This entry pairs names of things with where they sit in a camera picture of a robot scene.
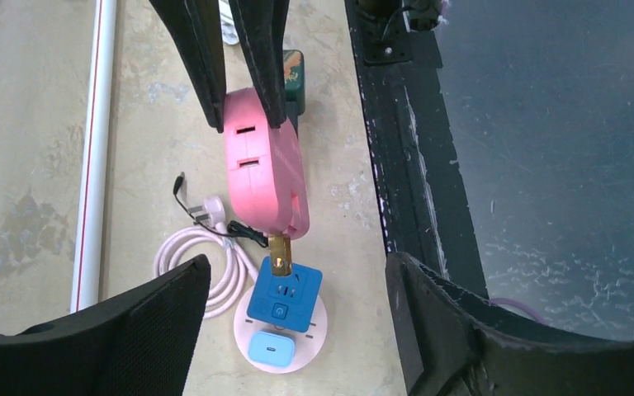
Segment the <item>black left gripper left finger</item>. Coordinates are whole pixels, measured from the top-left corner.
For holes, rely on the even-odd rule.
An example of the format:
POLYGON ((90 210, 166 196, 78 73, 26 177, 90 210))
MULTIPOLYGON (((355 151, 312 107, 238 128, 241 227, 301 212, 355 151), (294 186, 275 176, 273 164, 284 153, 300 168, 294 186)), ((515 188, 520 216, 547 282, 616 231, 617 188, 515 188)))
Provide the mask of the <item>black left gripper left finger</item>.
POLYGON ((77 313, 0 334, 0 395, 181 395, 210 283, 198 255, 77 313))

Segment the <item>black power adapter with cord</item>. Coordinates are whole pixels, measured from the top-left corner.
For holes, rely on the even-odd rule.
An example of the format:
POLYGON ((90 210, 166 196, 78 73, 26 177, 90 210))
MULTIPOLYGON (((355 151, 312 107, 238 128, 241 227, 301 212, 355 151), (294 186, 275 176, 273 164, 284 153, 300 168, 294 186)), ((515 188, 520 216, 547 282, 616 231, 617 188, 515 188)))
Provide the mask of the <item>black power adapter with cord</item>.
POLYGON ((241 224, 238 221, 231 220, 229 227, 225 231, 219 230, 218 226, 220 223, 225 223, 226 215, 224 205, 217 196, 207 197, 202 205, 191 208, 186 207, 179 197, 179 193, 184 187, 185 181, 185 173, 180 172, 174 181, 173 197, 184 212, 192 219, 194 226, 200 226, 204 230, 220 237, 246 238, 254 241, 261 248, 268 247, 268 239, 263 233, 248 225, 241 224))

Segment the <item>dark green cube plug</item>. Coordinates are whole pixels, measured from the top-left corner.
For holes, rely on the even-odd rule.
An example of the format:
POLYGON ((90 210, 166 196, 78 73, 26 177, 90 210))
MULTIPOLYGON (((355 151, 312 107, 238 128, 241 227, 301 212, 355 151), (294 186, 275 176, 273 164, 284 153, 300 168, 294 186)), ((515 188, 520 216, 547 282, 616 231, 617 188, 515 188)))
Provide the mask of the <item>dark green cube plug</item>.
POLYGON ((296 114, 305 112, 305 60, 298 49, 284 49, 283 75, 286 90, 286 103, 296 107, 296 114))

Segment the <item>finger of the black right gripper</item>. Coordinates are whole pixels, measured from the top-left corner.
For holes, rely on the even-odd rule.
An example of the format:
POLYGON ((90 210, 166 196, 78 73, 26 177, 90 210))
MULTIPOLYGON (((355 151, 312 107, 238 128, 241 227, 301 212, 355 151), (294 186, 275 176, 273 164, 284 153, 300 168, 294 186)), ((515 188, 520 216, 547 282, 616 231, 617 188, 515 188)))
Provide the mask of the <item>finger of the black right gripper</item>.
POLYGON ((222 133, 226 96, 219 3, 214 0, 150 0, 168 29, 207 123, 222 133))
POLYGON ((253 86, 277 129, 287 119, 282 58, 288 0, 229 0, 239 43, 253 86))

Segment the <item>white PVC pipe frame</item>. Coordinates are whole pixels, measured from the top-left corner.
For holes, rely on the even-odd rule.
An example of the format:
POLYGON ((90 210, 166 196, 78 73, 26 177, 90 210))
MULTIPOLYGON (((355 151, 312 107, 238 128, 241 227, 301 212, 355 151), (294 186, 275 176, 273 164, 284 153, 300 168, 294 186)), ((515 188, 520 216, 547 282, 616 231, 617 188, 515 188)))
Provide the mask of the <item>white PVC pipe frame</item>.
POLYGON ((102 266, 117 1, 95 2, 70 312, 97 304, 102 266))

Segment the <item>blue cube socket adapter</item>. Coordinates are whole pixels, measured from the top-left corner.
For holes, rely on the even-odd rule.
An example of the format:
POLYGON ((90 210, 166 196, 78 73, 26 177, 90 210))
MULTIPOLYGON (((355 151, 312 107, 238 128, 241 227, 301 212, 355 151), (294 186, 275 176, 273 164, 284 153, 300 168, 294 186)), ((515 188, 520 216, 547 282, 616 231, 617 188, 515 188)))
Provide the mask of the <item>blue cube socket adapter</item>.
POLYGON ((307 332, 319 296, 323 273, 293 264, 289 276, 274 276, 270 257, 263 259, 247 307, 247 315, 296 332, 307 332))

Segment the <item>pink small charger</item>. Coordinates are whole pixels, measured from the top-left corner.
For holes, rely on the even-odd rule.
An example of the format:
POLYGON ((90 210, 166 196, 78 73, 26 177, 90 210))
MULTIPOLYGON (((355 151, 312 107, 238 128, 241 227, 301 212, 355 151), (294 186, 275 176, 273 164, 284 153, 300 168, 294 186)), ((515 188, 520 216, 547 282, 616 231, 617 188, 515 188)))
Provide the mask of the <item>pink small charger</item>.
POLYGON ((237 217, 268 237, 274 276, 293 272, 291 242, 310 227, 300 145, 293 124, 274 129, 256 90, 225 98, 225 156, 229 198, 237 217))

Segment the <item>light blue USB charger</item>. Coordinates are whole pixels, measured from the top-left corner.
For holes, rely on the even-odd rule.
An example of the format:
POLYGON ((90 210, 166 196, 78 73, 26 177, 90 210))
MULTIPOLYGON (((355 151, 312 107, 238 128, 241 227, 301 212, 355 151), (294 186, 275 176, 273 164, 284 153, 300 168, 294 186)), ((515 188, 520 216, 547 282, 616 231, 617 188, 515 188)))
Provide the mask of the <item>light blue USB charger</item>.
POLYGON ((255 363, 276 368, 287 368, 295 355, 296 344, 288 336, 259 331, 252 335, 248 345, 248 358, 255 363))

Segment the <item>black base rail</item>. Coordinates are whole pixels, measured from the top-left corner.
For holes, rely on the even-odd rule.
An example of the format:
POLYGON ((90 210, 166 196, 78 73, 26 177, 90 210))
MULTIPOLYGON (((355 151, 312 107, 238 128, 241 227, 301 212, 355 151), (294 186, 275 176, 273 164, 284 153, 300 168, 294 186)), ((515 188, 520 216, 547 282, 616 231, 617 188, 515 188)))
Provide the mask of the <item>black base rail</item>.
POLYGON ((387 253, 406 252, 487 296, 448 122, 432 31, 411 31, 399 1, 345 4, 387 253))

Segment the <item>pink round socket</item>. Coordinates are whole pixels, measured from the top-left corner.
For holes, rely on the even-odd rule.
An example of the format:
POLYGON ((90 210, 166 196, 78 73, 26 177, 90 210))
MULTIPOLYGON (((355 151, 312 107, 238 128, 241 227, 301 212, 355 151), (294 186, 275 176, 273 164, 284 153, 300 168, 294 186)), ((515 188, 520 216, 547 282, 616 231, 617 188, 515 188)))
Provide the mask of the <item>pink round socket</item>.
POLYGON ((255 368, 282 375, 306 367, 321 351, 328 334, 328 315, 321 298, 307 332, 296 332, 252 319, 247 308, 253 288, 249 288, 234 313, 234 339, 244 359, 255 368))

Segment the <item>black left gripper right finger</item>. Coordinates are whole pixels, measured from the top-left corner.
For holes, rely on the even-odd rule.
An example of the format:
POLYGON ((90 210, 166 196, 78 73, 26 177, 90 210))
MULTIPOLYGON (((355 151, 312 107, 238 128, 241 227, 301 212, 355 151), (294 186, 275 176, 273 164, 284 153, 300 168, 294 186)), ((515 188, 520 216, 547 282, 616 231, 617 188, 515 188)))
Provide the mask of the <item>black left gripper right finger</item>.
POLYGON ((387 257, 386 286, 410 395, 634 395, 634 341, 519 316, 404 252, 387 257))

